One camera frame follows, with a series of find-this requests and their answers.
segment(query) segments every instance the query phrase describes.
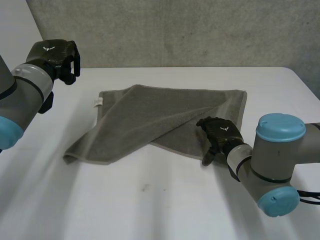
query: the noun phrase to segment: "wall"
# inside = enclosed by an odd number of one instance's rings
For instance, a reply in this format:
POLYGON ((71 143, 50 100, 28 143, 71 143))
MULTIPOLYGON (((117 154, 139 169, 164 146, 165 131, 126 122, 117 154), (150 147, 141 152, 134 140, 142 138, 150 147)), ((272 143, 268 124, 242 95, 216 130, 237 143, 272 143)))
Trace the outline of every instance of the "wall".
POLYGON ((27 3, 42 37, 75 40, 86 68, 288 67, 320 97, 320 1, 27 3))
POLYGON ((22 64, 37 41, 42 41, 25 0, 0 1, 0 55, 12 70, 22 64))

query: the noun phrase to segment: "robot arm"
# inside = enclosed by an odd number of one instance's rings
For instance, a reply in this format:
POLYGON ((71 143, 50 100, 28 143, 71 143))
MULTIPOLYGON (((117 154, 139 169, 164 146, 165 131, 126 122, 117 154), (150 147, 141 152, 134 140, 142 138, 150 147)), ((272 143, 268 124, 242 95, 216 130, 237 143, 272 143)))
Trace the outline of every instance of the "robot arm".
MULTIPOLYGON (((243 184, 266 215, 283 216, 293 211, 299 201, 309 202, 300 200, 300 196, 319 197, 319 193, 307 194, 290 185, 296 164, 320 162, 318 123, 304 124, 295 116, 267 114, 259 120, 253 148, 243 142, 239 131, 228 133, 236 127, 230 121, 206 118, 197 125, 207 133, 211 145, 219 145, 231 176, 243 184), (221 139, 221 131, 217 129, 227 129, 223 141, 217 141, 221 139)), ((210 164, 214 157, 215 153, 209 151, 202 164, 210 164)))
POLYGON ((56 79, 71 85, 78 76, 80 55, 74 41, 36 42, 26 62, 11 72, 0 57, 0 150, 13 147, 35 115, 52 107, 56 79))

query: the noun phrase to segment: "gray concrete wall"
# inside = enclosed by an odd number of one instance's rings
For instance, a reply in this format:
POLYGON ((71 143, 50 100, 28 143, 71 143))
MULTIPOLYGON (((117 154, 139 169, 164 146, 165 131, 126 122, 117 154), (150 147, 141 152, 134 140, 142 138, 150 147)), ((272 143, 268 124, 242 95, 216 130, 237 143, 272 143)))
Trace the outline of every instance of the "gray concrete wall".
POLYGON ((27 0, 85 68, 288 67, 320 98, 318 0, 27 0))

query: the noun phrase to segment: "black cable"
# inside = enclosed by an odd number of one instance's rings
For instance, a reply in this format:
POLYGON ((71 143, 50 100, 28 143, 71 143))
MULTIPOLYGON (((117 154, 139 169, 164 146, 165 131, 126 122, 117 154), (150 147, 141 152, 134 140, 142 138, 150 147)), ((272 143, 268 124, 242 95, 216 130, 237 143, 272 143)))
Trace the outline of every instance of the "black cable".
POLYGON ((300 202, 306 203, 306 204, 313 204, 313 205, 320 205, 320 201, 309 201, 309 200, 304 200, 300 198, 300 202))
POLYGON ((320 197, 320 192, 301 191, 301 190, 298 190, 297 192, 299 193, 300 197, 306 197, 306 198, 320 197))

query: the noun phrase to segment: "blue joint cap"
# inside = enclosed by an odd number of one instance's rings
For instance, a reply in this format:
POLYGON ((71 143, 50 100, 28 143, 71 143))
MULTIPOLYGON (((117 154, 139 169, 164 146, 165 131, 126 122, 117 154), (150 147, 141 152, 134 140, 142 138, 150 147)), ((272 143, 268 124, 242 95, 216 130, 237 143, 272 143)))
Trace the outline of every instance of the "blue joint cap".
POLYGON ((267 216, 277 217, 291 213, 299 202, 299 193, 293 186, 282 186, 263 195, 257 205, 267 216))
POLYGON ((0 149, 12 148, 24 135, 24 130, 8 118, 0 116, 0 149))
POLYGON ((302 138, 306 133, 305 123, 298 117, 271 113, 260 118, 256 134, 273 143, 288 143, 302 138))

